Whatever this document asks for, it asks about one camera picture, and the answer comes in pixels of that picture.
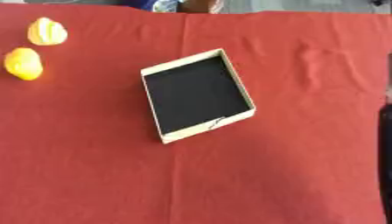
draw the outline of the red fabric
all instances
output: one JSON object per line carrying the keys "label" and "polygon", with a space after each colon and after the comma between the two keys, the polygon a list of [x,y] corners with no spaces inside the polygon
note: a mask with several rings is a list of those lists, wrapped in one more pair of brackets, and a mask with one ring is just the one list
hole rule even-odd
{"label": "red fabric", "polygon": [[[69,40],[28,43],[38,17]],[[391,34],[389,16],[2,4],[1,55],[32,47],[45,73],[0,73],[0,223],[383,223]],[[140,69],[219,47],[256,115],[161,144]]]}

